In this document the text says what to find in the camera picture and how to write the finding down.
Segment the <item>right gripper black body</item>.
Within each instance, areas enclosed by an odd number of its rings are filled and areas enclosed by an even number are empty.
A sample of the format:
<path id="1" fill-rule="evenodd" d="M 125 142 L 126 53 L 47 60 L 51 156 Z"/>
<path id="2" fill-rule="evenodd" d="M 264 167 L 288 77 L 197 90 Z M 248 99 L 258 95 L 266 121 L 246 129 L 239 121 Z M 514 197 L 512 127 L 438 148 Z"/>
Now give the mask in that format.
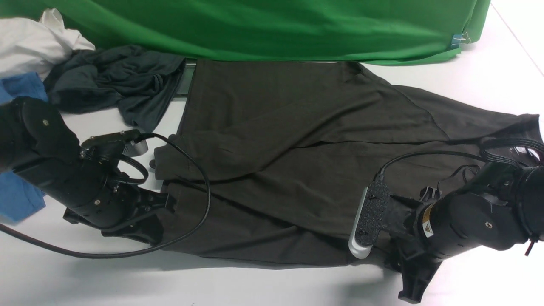
<path id="1" fill-rule="evenodd" d="M 430 204 L 397 195 L 386 199 L 386 225 L 393 243 L 387 259 L 392 269 L 400 270 L 402 260 L 437 264 L 468 251 L 465 195 Z"/>

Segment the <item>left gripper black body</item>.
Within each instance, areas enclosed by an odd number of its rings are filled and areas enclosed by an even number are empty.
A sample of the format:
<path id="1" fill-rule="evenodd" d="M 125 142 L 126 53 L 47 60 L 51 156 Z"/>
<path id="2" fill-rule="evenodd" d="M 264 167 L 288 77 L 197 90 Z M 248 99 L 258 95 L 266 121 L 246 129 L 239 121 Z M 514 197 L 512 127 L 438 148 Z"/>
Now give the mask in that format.
<path id="1" fill-rule="evenodd" d="M 64 167 L 64 188 L 67 207 L 65 216 L 70 221 L 86 221 L 105 230 L 122 223 L 128 206 L 114 196 L 108 183 L 109 171 L 102 165 L 67 165 Z"/>

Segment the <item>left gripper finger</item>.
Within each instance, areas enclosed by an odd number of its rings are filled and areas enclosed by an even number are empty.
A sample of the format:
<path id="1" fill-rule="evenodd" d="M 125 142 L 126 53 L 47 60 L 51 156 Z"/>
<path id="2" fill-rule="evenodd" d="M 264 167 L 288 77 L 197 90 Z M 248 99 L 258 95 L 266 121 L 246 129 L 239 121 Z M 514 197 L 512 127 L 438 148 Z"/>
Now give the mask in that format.
<path id="1" fill-rule="evenodd" d="M 113 232 L 102 231 L 101 234 L 104 238 L 127 238 L 150 246 L 157 246 L 163 239 L 164 228 L 159 218 L 153 214 L 126 228 Z"/>
<path id="2" fill-rule="evenodd" d="M 165 210 L 175 213 L 177 200 L 169 193 L 157 193 L 151 190 L 140 189 L 138 197 L 138 209 L 145 212 Z"/>

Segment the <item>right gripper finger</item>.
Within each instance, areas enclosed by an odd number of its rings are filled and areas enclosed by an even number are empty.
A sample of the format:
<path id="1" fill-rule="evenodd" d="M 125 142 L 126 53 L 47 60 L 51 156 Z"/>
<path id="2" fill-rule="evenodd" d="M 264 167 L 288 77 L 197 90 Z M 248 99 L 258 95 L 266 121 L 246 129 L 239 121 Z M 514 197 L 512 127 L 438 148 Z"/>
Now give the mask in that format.
<path id="1" fill-rule="evenodd" d="M 402 290 L 398 298 L 408 303 L 420 303 L 429 283 L 437 273 L 444 259 L 421 255 L 411 259 L 400 256 L 400 274 Z"/>

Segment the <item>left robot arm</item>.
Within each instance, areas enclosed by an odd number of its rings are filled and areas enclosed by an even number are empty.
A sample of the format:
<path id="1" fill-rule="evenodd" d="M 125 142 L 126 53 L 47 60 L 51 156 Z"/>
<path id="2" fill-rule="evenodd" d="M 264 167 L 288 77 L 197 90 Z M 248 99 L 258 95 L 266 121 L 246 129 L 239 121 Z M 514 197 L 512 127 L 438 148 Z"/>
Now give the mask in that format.
<path id="1" fill-rule="evenodd" d="M 165 193 L 140 187 L 147 169 L 135 160 L 147 151 L 138 130 L 80 143 L 51 104 L 18 97 L 0 107 L 1 171 L 13 172 L 66 207 L 64 220 L 157 246 L 164 228 L 157 213 L 173 210 Z"/>

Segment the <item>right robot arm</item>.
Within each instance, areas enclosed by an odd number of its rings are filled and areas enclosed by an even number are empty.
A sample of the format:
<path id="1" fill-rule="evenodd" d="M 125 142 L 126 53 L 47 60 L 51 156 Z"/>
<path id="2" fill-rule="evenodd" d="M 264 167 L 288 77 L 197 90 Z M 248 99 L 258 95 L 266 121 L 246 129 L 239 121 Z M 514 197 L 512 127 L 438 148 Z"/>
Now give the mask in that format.
<path id="1" fill-rule="evenodd" d="M 398 298 L 411 304 L 443 261 L 478 247 L 497 251 L 543 240 L 543 167 L 488 163 L 464 186 L 437 200 L 391 196 L 409 207 L 392 234 L 386 263 L 402 276 Z"/>

